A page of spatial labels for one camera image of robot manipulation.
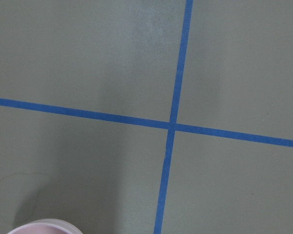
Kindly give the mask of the brown paper table cover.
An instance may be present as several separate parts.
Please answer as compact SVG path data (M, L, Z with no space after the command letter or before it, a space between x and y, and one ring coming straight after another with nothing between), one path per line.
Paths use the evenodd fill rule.
M0 0L0 234L293 234L293 0Z

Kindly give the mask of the pink bowl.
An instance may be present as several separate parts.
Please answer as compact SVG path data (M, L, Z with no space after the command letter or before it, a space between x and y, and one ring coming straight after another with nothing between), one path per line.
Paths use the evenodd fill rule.
M40 219L19 226L8 234L83 234L76 226L60 219Z

